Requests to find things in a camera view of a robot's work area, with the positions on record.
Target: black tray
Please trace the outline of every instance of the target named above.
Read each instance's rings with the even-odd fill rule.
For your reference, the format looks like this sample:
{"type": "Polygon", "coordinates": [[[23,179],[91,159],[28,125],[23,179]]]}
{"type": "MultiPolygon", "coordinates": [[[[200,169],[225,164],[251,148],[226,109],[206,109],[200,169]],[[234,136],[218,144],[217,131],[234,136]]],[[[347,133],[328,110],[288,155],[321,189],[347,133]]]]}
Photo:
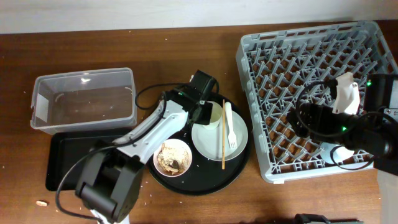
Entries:
{"type": "MultiPolygon", "coordinates": [[[[112,142],[130,132],[129,128],[102,131],[57,133],[51,139],[49,164],[45,187],[55,191],[63,176],[83,156],[88,154],[97,140],[112,142]]],[[[77,166],[65,181],[62,190],[74,190],[84,163],[77,166]]]]}
{"type": "MultiPolygon", "coordinates": [[[[230,102],[221,95],[212,94],[210,101],[223,104],[230,102]]],[[[241,116],[238,108],[230,102],[232,110],[241,116]]],[[[166,177],[159,173],[154,165],[153,156],[149,159],[147,166],[152,176],[164,187],[185,195],[206,195],[219,191],[232,183],[242,172],[250,156],[250,139],[239,156],[225,162],[225,170],[221,170],[221,162],[208,160],[201,155],[193,145],[191,130],[188,128],[174,134],[170,138],[180,139],[186,142],[192,151],[192,164],[186,173],[178,177],[166,177]]]]}

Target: fork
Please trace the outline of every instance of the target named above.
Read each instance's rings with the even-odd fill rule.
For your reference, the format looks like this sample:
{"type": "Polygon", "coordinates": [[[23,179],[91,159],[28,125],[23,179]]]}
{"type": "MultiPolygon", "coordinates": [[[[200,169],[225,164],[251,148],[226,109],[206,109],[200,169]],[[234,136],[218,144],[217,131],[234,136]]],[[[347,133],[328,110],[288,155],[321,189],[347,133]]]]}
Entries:
{"type": "Polygon", "coordinates": [[[231,149],[236,149],[237,148],[236,135],[234,133],[234,128],[232,124],[232,107],[230,102],[225,103],[225,115],[229,129],[229,134],[228,134],[229,147],[231,149]]]}

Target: white wall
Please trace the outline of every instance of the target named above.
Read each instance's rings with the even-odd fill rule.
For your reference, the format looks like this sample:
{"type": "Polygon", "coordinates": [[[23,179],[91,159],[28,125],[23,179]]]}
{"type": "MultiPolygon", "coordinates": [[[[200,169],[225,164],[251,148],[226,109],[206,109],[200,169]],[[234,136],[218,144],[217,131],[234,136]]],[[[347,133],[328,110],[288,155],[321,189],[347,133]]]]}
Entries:
{"type": "Polygon", "coordinates": [[[397,0],[0,0],[0,33],[398,19],[397,0]]]}

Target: fork handle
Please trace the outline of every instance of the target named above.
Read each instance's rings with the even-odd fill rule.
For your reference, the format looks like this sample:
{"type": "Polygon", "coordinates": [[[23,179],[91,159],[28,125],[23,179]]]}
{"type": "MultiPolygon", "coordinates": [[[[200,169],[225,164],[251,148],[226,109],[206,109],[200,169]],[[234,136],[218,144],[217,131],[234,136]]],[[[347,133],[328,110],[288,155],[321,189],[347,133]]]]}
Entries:
{"type": "Polygon", "coordinates": [[[232,124],[232,107],[230,102],[225,103],[225,115],[226,121],[228,123],[229,133],[234,132],[233,124],[232,124]]]}

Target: black round tray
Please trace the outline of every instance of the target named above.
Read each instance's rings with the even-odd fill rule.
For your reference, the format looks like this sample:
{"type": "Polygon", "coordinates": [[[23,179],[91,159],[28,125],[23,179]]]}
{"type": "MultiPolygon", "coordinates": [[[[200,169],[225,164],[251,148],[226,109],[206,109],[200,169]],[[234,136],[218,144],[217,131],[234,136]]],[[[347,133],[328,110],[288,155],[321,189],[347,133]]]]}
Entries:
{"type": "MultiPolygon", "coordinates": [[[[223,104],[230,102],[227,98],[212,94],[210,101],[223,104]]],[[[232,110],[241,116],[238,108],[230,102],[232,110]]],[[[178,177],[166,177],[159,173],[151,157],[147,163],[152,176],[166,188],[185,195],[206,195],[219,191],[232,183],[242,172],[250,156],[250,140],[239,156],[225,162],[225,170],[221,170],[221,162],[208,160],[195,148],[191,138],[191,129],[184,128],[170,138],[181,139],[186,142],[192,151],[192,164],[186,173],[178,177]]]]}

